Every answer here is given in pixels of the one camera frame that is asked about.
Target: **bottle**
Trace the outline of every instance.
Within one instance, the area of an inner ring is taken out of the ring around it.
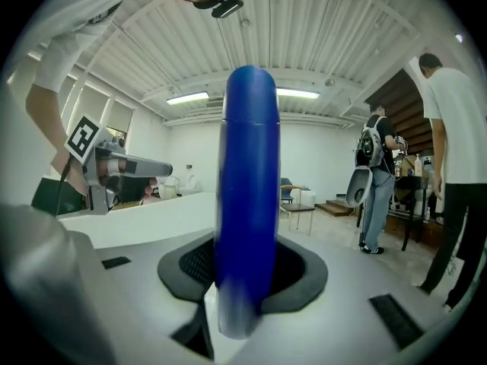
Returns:
[[[280,189],[275,82],[264,69],[239,68],[227,81],[223,104],[215,226],[218,329],[244,339],[259,321],[274,271]]]
[[[422,177],[423,175],[423,166],[421,160],[419,159],[419,154],[416,155],[416,159],[414,161],[414,175],[417,177]]]

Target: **black pants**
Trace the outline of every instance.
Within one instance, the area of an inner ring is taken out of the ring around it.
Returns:
[[[444,239],[433,259],[421,288],[431,293],[440,283],[455,249],[466,216],[465,230],[457,257],[464,261],[447,305],[454,307],[467,292],[475,277],[485,245],[487,184],[446,184],[444,190]]]

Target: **brown wooden wall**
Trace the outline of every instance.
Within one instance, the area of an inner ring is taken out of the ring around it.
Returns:
[[[408,141],[408,154],[431,153],[431,124],[423,117],[423,101],[418,88],[404,69],[370,96],[366,103],[379,103],[389,110],[388,117],[396,129],[396,134]]]

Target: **person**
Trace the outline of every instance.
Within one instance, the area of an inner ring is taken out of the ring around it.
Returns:
[[[64,169],[69,153],[64,147],[67,139],[59,115],[58,92],[79,56],[86,50],[113,20],[116,8],[122,0],[46,0],[35,12],[14,45],[5,63],[2,80],[7,81],[16,65],[29,51],[42,42],[49,42],[37,68],[37,74],[26,100],[27,113],[56,149],[52,161],[59,173]],[[197,8],[207,9],[222,0],[186,0]],[[119,168],[124,171],[126,162]],[[99,176],[106,174],[103,163],[98,167]],[[74,161],[66,177],[78,192],[88,193],[81,164]],[[146,197],[151,187],[145,188]]]
[[[363,240],[360,250],[367,254],[382,254],[384,248],[379,247],[378,237],[389,211],[389,200],[394,191],[394,162],[392,150],[402,150],[403,145],[396,143],[396,131],[393,124],[386,117],[387,110],[380,104],[370,107],[372,116],[365,124],[367,127],[374,127],[380,117],[382,119],[377,124],[377,132],[382,142],[384,157],[378,167],[371,168],[373,179],[369,196],[365,202],[364,227],[362,233]]]
[[[434,147],[434,193],[442,199],[444,170],[444,238],[425,281],[430,294],[439,284],[466,224],[457,256],[464,260],[446,305],[453,308],[473,281],[484,250],[487,212],[487,123],[473,82],[461,71],[444,68],[433,54],[419,58],[426,78],[425,118],[431,120]]]

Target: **sleeve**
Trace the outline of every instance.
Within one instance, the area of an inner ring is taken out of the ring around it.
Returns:
[[[425,99],[423,99],[423,108],[425,111],[425,119],[441,119],[440,108],[431,85],[425,85],[424,93]]]
[[[79,56],[103,34],[109,24],[85,24],[75,31],[52,38],[39,62],[33,83],[59,92]]]
[[[394,129],[394,126],[389,118],[383,118],[379,122],[378,126],[380,126],[380,129],[382,130],[384,137],[387,137],[388,135],[392,135],[393,138],[396,137],[396,130]]]

